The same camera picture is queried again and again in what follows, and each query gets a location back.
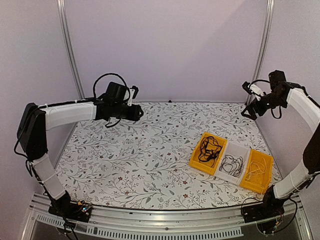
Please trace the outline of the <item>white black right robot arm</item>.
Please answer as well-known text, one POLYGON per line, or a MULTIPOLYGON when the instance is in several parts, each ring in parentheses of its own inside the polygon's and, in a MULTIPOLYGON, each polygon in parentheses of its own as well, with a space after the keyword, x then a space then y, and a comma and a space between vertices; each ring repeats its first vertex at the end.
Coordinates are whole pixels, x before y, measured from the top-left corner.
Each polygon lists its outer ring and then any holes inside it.
POLYGON ((284 204, 292 195, 307 188, 320 174, 320 106, 307 93, 306 88, 298 83, 286 80, 285 73, 275 70, 269 73, 266 83, 270 93, 265 93, 258 86, 259 80, 244 82, 242 88, 254 99, 242 111, 242 116, 251 120, 263 116, 268 110, 291 107, 304 120, 311 131, 311 138, 305 147, 298 140, 299 133, 293 130, 293 140, 281 144, 291 154, 297 154, 300 161, 282 180, 270 186, 263 195, 262 202, 241 207, 241 214, 246 223, 260 221, 284 214, 284 204))

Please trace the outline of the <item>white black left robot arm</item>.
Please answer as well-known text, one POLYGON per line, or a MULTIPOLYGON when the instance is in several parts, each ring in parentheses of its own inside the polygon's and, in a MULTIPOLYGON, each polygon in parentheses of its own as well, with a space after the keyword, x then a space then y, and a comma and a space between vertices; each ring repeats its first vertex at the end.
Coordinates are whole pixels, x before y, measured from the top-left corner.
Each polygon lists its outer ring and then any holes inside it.
POLYGON ((20 146, 21 156, 26 159, 30 175, 43 187, 50 199, 49 212, 54 215, 79 219, 89 217, 91 206, 84 200, 72 201, 71 195, 58 177, 49 153, 49 135, 54 129, 78 122, 105 120, 106 127, 115 119, 137 122, 144 112, 140 105, 134 104, 139 89, 125 84, 110 82, 100 96, 59 103, 26 105, 17 129, 16 146, 20 146))

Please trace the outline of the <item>floral patterned table cloth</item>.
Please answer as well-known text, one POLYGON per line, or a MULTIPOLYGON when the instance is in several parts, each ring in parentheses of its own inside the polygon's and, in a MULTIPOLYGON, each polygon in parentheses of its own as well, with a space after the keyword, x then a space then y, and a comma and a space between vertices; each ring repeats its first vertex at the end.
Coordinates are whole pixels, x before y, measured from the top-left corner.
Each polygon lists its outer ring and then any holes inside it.
POLYGON ((135 209, 202 209, 261 196, 189 166, 203 133, 269 154, 237 103, 142 103, 140 121, 77 123, 56 167, 73 200, 135 209))

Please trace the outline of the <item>yellow bin nearest centre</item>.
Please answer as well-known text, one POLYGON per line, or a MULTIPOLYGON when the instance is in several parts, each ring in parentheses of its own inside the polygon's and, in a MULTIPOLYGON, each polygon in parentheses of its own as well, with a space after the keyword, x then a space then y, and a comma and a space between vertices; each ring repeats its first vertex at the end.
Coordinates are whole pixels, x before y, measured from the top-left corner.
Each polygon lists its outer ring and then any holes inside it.
POLYGON ((226 145, 227 140, 225 138, 208 132, 203 133, 191 154, 189 166, 214 176, 226 145))

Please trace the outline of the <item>yellow bin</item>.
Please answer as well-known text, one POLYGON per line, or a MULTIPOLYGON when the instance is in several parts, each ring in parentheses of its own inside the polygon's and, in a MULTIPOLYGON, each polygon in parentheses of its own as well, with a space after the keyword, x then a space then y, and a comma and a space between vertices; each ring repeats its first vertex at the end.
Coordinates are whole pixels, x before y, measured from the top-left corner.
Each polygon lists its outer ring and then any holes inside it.
POLYGON ((203 133, 191 154, 189 166, 214 176, 226 145, 227 140, 225 138, 208 132, 203 133))
POLYGON ((272 178, 272 156, 251 149, 240 187, 264 195, 272 178))

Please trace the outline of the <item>translucent white bin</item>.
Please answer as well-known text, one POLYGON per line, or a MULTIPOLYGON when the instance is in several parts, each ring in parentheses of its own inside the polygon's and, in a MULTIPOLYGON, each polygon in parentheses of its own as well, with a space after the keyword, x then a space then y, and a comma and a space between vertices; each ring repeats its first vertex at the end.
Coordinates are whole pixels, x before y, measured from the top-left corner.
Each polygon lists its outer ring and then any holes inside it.
POLYGON ((247 168, 250 152, 248 147, 228 141, 214 176, 239 186, 247 168))

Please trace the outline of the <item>yellow bin far right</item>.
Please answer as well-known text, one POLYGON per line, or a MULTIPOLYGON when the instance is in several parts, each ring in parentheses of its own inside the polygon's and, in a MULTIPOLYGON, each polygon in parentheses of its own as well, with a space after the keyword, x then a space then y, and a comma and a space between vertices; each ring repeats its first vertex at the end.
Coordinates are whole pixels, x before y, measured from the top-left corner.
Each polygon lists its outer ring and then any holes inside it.
POLYGON ((251 149, 240 187, 264 195, 272 178, 272 156, 251 149))

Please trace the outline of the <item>right aluminium frame post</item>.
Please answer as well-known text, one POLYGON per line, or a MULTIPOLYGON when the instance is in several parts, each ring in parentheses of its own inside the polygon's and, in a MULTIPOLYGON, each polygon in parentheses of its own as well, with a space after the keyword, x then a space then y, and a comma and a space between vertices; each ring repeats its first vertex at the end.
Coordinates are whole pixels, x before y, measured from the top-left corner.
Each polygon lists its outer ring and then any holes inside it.
POLYGON ((252 82, 257 80, 261 73, 265 53, 267 50, 270 31, 272 27, 274 8, 275 8, 275 0, 267 0, 264 19, 263 19, 263 25, 262 25, 261 40, 260 40, 259 49, 258 49, 258 55, 255 61, 254 71, 251 78, 252 82))

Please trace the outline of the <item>aluminium frame post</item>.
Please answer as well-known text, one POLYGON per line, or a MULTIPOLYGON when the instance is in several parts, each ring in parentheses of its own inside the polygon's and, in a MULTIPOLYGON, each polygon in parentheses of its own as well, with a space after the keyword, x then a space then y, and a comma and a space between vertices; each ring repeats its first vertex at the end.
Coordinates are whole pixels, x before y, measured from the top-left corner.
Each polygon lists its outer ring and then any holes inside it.
POLYGON ((254 71, 251 78, 252 82, 257 80, 261 73, 265 53, 267 50, 270 31, 272 27, 274 8, 275 8, 275 0, 267 0, 264 19, 263 19, 263 25, 262 25, 261 40, 260 40, 259 49, 258 49, 258 55, 255 61, 254 71))
POLYGON ((60 26, 62 31, 62 37, 65 45, 68 62, 71 69, 71 74, 75 84, 75 88, 79 98, 84 99, 85 91, 80 79, 80 74, 79 74, 79 70, 77 67, 76 58, 73 50, 71 34, 69 30, 69 25, 68 25, 66 3, 64 0, 57 0, 56 2, 57 2, 58 16, 59 16, 59 21, 60 21, 60 26))

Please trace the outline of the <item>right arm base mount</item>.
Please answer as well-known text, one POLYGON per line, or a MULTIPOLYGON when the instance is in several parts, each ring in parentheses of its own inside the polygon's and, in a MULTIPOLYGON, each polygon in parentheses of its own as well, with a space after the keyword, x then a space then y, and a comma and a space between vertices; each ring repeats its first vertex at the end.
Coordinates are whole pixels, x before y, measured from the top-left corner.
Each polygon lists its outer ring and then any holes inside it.
POLYGON ((244 222, 256 222, 257 230, 264 236, 274 235, 285 230, 294 221, 298 212, 298 203, 289 198, 289 200, 294 203, 295 206, 294 214, 290 221, 280 228, 280 225, 284 221, 285 209, 283 206, 267 208, 261 201, 258 201, 254 205, 245 205, 246 200, 256 199, 253 197, 246 198, 240 206, 240 213, 244 219, 244 222))

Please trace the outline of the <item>aluminium front rail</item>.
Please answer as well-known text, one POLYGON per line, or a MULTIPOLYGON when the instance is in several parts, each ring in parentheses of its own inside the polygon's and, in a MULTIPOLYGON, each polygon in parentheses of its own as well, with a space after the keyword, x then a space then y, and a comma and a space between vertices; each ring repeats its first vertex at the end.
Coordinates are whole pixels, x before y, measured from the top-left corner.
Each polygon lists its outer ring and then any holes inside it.
POLYGON ((261 232, 273 218, 246 222, 244 206, 195 210, 146 210, 95 205, 88 222, 64 220, 49 213, 50 200, 35 194, 23 227, 23 240, 313 240, 297 196, 285 203, 274 233, 261 232))

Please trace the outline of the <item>left aluminium frame post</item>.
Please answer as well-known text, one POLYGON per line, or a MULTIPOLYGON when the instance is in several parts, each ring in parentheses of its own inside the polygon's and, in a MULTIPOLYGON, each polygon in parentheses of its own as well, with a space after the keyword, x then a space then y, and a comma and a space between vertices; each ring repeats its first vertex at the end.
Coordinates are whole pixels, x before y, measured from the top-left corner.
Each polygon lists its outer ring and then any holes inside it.
POLYGON ((80 79, 80 74, 79 74, 79 70, 77 67, 76 58, 73 50, 71 34, 69 30, 69 25, 68 25, 66 3, 64 0, 57 0, 56 2, 57 2, 58 16, 59 16, 59 21, 60 21, 60 26, 62 31, 62 37, 65 45, 68 62, 71 69, 71 74, 75 84, 75 88, 79 98, 84 99, 85 91, 80 79))

